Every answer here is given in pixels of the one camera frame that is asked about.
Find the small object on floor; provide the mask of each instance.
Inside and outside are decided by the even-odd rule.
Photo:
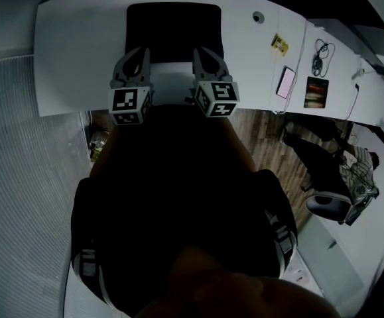
[[[275,35],[274,40],[271,43],[271,47],[278,51],[282,56],[285,56],[287,50],[289,49],[287,42],[284,41],[278,34]]]
[[[102,150],[102,148],[95,148],[94,150],[92,150],[92,154],[90,157],[92,164],[94,164],[96,162],[97,158],[99,158],[101,150]]]
[[[93,144],[95,148],[102,148],[103,146],[105,146],[108,138],[109,138],[109,132],[96,131],[93,133],[90,139],[90,145]]]

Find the black cable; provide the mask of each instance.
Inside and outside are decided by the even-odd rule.
[[[355,106],[355,103],[357,102],[357,98],[359,95],[359,86],[357,84],[355,84],[355,88],[357,89],[357,96],[355,97],[355,100],[353,101],[350,114],[346,117],[346,119],[344,119],[344,121],[347,121],[351,117],[353,107]]]
[[[319,41],[321,41],[323,43],[323,45],[320,47],[320,49],[317,49],[317,44],[318,44]],[[332,55],[330,56],[330,59],[329,59],[329,61],[327,63],[326,72],[324,73],[324,75],[322,75],[322,72],[320,72],[319,74],[315,74],[314,70],[313,70],[314,76],[319,76],[320,75],[321,78],[324,78],[326,76],[326,74],[327,74],[327,72],[329,70],[330,62],[332,61],[333,55],[335,54],[335,50],[336,50],[335,44],[332,44],[331,42],[324,42],[322,39],[317,39],[316,40],[316,43],[315,43],[316,56],[314,58],[314,62],[317,61],[317,60],[323,60],[323,59],[326,59],[326,58],[329,57],[329,55],[330,55],[329,45],[333,46],[333,52],[332,52]],[[320,56],[321,52],[327,52],[327,54],[324,57],[321,57]]]

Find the cable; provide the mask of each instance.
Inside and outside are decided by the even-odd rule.
[[[323,43],[323,45],[320,47],[320,49],[317,49],[317,44],[319,41],[321,41]],[[322,74],[322,72],[323,72],[323,59],[328,58],[328,56],[330,55],[329,45],[333,46],[333,52],[332,52],[332,55],[330,56],[330,59],[327,63],[326,72],[323,75]],[[329,70],[330,62],[332,61],[333,55],[335,54],[336,46],[335,46],[335,44],[332,44],[331,42],[325,42],[322,39],[317,39],[316,43],[315,43],[315,47],[316,47],[316,55],[312,61],[312,74],[315,77],[320,76],[320,78],[324,78],[326,76],[328,70]],[[327,55],[325,55],[324,57],[321,57],[320,53],[322,53],[322,52],[327,52]]]
[[[347,121],[351,117],[351,113],[352,113],[353,107],[355,106],[355,103],[357,102],[357,98],[358,98],[358,95],[359,95],[359,86],[357,84],[355,84],[355,88],[357,89],[357,96],[355,97],[355,100],[353,101],[353,104],[352,104],[352,107],[351,107],[351,112],[346,117],[346,119],[344,119],[343,121]]]
[[[299,54],[299,58],[298,58],[298,64],[296,65],[296,70],[295,70],[295,77],[293,79],[292,86],[290,87],[289,95],[287,96],[285,109],[283,110],[283,112],[278,112],[277,114],[285,114],[286,113],[287,107],[289,106],[290,98],[292,96],[293,89],[294,89],[294,87],[296,85],[296,81],[298,80],[299,64],[300,64],[300,60],[302,59],[302,55],[304,54],[304,49],[305,49],[305,37],[306,37],[306,26],[307,26],[307,24],[308,24],[308,20],[305,20],[304,38],[302,39],[302,45],[300,47],[300,54]]]

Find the chair backrest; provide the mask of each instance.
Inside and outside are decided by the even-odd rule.
[[[352,206],[349,197],[334,192],[316,192],[306,198],[306,208],[313,214],[343,222]]]

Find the pink phone case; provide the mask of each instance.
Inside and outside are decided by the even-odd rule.
[[[277,95],[282,98],[287,98],[289,95],[290,88],[292,87],[293,79],[295,78],[295,72],[290,68],[285,69],[285,73],[283,74],[282,82],[277,90]]]

